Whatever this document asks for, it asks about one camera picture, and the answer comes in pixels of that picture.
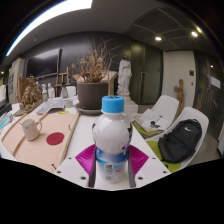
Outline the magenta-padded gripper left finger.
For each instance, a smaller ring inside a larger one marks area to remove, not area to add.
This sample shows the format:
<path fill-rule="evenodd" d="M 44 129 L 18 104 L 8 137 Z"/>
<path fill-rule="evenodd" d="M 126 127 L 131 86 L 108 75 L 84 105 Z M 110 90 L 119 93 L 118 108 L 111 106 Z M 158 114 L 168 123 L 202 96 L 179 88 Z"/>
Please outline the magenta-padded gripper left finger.
<path fill-rule="evenodd" d="M 96 160 L 95 145 L 91 145 L 75 157 L 67 157 L 54 174 L 82 187 L 95 185 Z"/>

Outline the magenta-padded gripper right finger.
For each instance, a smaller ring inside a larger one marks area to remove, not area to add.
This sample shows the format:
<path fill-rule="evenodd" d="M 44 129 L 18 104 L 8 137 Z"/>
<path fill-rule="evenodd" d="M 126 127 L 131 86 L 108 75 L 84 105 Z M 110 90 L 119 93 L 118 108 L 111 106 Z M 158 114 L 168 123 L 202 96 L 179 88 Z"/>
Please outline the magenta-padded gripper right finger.
<path fill-rule="evenodd" d="M 153 151 L 145 153 L 129 146 L 128 177 L 131 188 L 140 188 L 170 174 Z"/>

